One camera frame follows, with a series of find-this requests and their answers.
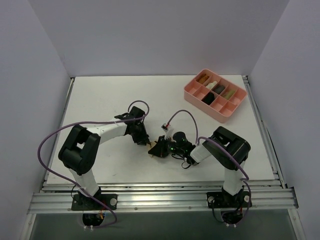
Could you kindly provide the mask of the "beige underwear with navy trim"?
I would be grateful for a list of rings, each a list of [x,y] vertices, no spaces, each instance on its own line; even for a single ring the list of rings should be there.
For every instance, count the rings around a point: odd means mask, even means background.
[[[154,155],[150,154],[149,151],[150,151],[156,144],[157,144],[156,141],[151,141],[150,143],[148,143],[148,144],[146,145],[146,147],[147,147],[147,153],[148,153],[148,155],[149,155],[150,158],[153,158]]]

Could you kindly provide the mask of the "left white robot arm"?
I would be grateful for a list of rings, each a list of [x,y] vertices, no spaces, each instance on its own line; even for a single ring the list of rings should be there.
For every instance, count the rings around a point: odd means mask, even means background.
[[[116,115],[107,122],[94,123],[92,127],[77,123],[72,127],[58,153],[58,159],[73,175],[79,192],[84,196],[82,202],[88,209],[95,210],[101,203],[101,188],[92,171],[99,146],[126,135],[130,135],[139,146],[148,145],[150,140],[144,125],[146,116],[145,111],[133,106],[129,112]]]

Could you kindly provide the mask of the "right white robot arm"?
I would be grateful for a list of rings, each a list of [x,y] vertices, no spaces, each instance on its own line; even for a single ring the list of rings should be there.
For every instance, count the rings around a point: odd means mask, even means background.
[[[213,157],[224,167],[222,200],[227,206],[234,206],[240,201],[240,191],[249,176],[244,171],[244,164],[251,150],[250,144],[230,130],[219,126],[210,137],[198,137],[196,144],[187,140],[182,131],[173,133],[167,123],[161,126],[165,135],[151,144],[148,154],[158,158],[175,155],[190,166],[199,165]]]

